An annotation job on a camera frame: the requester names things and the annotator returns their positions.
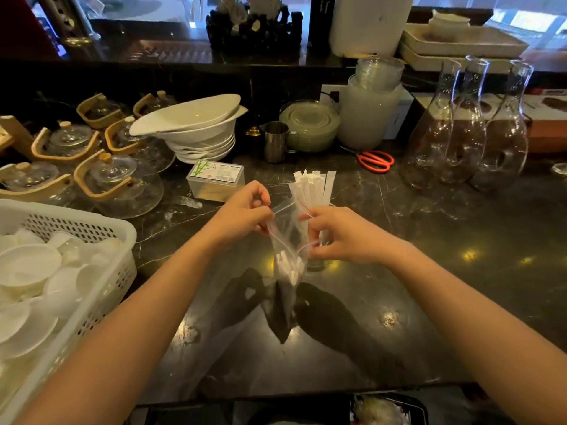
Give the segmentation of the white stone ornament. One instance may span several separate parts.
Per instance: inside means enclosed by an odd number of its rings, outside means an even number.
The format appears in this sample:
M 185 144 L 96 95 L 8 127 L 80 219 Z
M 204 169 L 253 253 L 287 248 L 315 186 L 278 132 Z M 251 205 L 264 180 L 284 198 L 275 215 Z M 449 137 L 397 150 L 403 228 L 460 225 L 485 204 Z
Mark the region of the white stone ornament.
M 218 0 L 217 11 L 227 13 L 234 25 L 248 20 L 251 15 L 276 19 L 283 6 L 281 0 Z

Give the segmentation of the light wooden stand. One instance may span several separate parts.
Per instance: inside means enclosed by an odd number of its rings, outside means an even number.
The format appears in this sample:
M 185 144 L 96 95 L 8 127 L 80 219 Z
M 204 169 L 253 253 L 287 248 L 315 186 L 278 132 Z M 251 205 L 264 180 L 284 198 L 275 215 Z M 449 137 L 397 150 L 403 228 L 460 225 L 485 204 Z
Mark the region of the light wooden stand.
M 13 148 L 16 152 L 33 161 L 34 136 L 13 116 L 0 115 L 0 151 Z

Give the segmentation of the white wall socket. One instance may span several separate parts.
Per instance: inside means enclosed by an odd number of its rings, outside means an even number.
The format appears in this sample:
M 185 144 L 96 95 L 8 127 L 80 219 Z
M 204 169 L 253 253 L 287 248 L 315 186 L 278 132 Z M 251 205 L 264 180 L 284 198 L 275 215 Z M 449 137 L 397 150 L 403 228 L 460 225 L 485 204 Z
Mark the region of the white wall socket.
M 333 107 L 337 113 L 341 112 L 341 103 L 343 93 L 346 91 L 347 85 L 340 84 L 323 84 L 320 91 L 319 102 Z

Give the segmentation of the small white bowls stack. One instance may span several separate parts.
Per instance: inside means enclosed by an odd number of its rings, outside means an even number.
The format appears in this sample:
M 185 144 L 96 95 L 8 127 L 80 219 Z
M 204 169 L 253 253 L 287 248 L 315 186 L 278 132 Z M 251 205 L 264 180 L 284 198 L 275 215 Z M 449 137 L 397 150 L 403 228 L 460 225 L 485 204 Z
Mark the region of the small white bowls stack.
M 457 30 L 469 27 L 470 21 L 470 18 L 456 13 L 446 13 L 433 9 L 428 25 L 431 30 Z

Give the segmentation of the white rectangular tray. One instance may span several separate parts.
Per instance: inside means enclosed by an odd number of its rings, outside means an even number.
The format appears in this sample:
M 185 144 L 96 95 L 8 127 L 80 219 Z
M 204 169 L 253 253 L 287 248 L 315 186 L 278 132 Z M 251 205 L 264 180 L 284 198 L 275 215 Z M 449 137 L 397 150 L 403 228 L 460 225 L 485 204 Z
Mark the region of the white rectangular tray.
M 513 59 L 520 57 L 528 48 L 528 43 L 494 27 L 471 26 L 451 41 L 442 41 L 432 36 L 427 24 L 405 25 L 400 42 L 420 56 L 466 55 L 481 58 Z
M 444 61 L 456 61 L 464 68 L 467 65 L 465 57 L 450 57 L 450 56 L 432 56 L 432 55 L 418 55 L 413 49 L 410 49 L 405 43 L 400 42 L 398 53 L 406 64 L 408 64 L 414 71 L 420 72 L 440 72 Z M 489 65 L 486 70 L 487 73 L 494 73 L 506 75 L 510 68 L 511 59 L 505 58 L 486 58 Z

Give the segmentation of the white cylindrical container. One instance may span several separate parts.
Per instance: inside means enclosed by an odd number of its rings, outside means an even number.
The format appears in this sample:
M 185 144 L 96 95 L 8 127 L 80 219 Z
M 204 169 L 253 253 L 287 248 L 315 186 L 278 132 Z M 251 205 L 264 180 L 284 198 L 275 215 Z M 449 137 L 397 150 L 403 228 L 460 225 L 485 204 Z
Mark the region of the white cylindrical container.
M 414 0 L 335 0 L 330 50 L 338 57 L 392 57 Z

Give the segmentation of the person's left hand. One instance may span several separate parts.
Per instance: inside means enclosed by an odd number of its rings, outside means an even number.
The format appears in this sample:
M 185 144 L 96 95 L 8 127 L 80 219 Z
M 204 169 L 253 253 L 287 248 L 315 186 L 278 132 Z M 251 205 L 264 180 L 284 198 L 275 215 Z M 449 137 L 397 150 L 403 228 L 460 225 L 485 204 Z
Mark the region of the person's left hand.
M 256 207 L 271 208 L 271 197 L 265 185 L 254 180 L 217 211 L 201 229 L 200 235 L 218 250 L 226 249 L 253 232 L 248 228 L 248 209 Z

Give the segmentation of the bunch of upright wrapped straws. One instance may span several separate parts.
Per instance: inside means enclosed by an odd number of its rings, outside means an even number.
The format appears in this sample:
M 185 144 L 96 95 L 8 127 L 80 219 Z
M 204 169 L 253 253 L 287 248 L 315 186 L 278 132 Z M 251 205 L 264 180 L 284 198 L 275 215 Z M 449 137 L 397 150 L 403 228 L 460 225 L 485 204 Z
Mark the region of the bunch of upright wrapped straws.
M 296 171 L 294 181 L 287 185 L 297 207 L 307 211 L 313 207 L 331 206 L 336 174 L 336 171 Z

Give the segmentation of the clear zip plastic bag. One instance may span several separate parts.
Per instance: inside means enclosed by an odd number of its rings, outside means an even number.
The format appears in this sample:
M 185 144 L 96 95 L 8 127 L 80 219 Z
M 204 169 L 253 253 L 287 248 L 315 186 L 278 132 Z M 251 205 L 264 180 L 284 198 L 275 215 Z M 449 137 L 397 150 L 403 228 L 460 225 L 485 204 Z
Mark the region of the clear zip plastic bag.
M 267 223 L 267 229 L 274 252 L 275 288 L 271 309 L 265 307 L 265 313 L 273 333 L 285 344 L 296 326 L 296 291 L 308 270 L 308 253 L 315 242 L 309 240 L 308 221 L 301 219 L 308 210 L 295 198 L 284 199 L 272 211 L 274 217 Z

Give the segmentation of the stack of white ceramic bowls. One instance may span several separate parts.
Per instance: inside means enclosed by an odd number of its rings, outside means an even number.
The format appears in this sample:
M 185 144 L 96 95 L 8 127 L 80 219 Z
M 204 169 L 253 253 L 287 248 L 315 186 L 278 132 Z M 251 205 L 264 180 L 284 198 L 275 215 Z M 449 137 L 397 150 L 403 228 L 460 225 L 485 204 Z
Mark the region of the stack of white ceramic bowls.
M 153 136 L 180 148 L 230 138 L 237 120 L 249 111 L 240 101 L 238 94 L 226 93 L 166 106 L 135 120 L 129 134 Z

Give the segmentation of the white wrapped straws in bag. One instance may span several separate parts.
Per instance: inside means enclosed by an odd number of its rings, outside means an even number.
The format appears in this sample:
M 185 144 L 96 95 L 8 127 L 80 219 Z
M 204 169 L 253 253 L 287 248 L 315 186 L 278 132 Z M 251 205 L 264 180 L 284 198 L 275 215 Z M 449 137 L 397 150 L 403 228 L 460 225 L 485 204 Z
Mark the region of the white wrapped straws in bag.
M 278 273 L 292 286 L 301 280 L 307 265 L 307 259 L 293 251 L 281 250 L 276 253 Z

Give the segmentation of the stack of clear glass plates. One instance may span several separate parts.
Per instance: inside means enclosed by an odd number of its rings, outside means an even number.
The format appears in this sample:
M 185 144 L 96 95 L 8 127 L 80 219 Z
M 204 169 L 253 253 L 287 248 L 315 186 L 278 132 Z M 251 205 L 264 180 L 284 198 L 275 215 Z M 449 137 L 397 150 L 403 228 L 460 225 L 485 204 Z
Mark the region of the stack of clear glass plates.
M 340 115 L 332 106 L 302 99 L 282 106 L 279 121 L 289 129 L 289 150 L 319 153 L 329 149 L 335 141 Z

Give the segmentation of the group of glass teapots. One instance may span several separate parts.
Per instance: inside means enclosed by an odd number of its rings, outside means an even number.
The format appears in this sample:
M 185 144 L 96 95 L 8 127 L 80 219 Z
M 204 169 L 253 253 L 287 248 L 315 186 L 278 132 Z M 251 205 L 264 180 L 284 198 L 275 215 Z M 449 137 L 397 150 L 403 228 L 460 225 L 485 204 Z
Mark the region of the group of glass teapots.
M 0 198 L 98 210 L 132 219 L 154 209 L 164 195 L 160 173 L 173 151 L 153 136 L 132 137 L 125 106 L 95 94 L 76 108 L 83 123 L 59 121 L 34 136 L 33 161 L 0 163 Z

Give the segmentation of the stack of frosted plastic containers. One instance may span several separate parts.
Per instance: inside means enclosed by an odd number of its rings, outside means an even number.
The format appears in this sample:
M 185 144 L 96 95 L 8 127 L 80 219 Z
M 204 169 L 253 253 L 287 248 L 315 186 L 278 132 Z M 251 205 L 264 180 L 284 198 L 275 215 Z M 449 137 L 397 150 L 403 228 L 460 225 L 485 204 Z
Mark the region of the stack of frosted plastic containers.
M 404 62 L 397 58 L 361 58 L 341 96 L 337 139 L 354 151 L 375 149 L 383 141 L 402 92 Z

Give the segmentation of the clear toothpick box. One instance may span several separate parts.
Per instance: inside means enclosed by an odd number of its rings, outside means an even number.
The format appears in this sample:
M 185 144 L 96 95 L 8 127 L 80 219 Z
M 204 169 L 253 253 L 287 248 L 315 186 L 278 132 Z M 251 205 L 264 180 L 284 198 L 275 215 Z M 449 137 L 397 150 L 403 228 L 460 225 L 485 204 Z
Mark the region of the clear toothpick box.
M 226 202 L 245 186 L 243 165 L 198 160 L 186 177 L 196 200 Z

